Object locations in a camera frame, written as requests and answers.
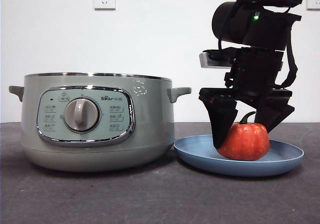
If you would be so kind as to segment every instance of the white wall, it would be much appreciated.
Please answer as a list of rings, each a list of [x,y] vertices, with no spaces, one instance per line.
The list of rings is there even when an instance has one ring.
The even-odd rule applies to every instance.
[[[116,0],[116,11],[94,11],[93,0],[1,0],[1,122],[21,120],[9,85],[23,86],[26,74],[67,71],[171,78],[174,87],[193,90],[174,105],[175,120],[209,121],[199,90],[224,87],[226,71],[202,69],[198,54],[217,48],[211,19],[226,1],[232,0]],[[299,73],[288,122],[320,121],[320,12],[305,7],[291,11],[302,22],[292,32]],[[238,109],[237,119],[250,110],[241,103]]]

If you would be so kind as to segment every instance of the brand logo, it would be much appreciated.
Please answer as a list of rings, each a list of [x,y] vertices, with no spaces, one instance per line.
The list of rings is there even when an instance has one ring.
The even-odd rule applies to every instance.
[[[117,101],[122,101],[122,97],[101,96],[101,100],[117,100]]]

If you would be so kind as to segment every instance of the control panel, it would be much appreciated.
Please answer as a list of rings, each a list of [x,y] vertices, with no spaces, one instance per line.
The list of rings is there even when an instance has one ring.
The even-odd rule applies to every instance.
[[[135,128],[130,94],[120,88],[64,86],[45,91],[37,129],[54,145],[91,147],[127,139]]]

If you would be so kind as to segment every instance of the cooker handle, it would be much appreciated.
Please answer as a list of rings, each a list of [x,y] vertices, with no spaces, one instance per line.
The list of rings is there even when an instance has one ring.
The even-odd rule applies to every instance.
[[[168,89],[168,96],[171,103],[175,103],[179,96],[187,94],[191,94],[191,88],[189,87]]]
[[[19,97],[19,100],[22,102],[25,88],[21,86],[9,86],[9,92],[17,95]]]

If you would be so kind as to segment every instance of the robotic arm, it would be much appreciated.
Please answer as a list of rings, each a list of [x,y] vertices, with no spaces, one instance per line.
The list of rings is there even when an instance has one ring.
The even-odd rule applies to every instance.
[[[236,116],[237,101],[256,109],[255,122],[270,132],[293,111],[288,105],[292,92],[289,87],[298,70],[291,45],[291,28],[301,16],[289,13],[302,0],[236,0],[218,7],[212,30],[218,38],[218,50],[200,54],[203,68],[231,68],[225,74],[227,88],[202,88],[203,101],[211,122],[213,144],[219,148]],[[283,13],[266,10],[264,6],[288,8]],[[227,41],[250,47],[222,49]],[[289,73],[286,80],[275,84],[287,50]]]

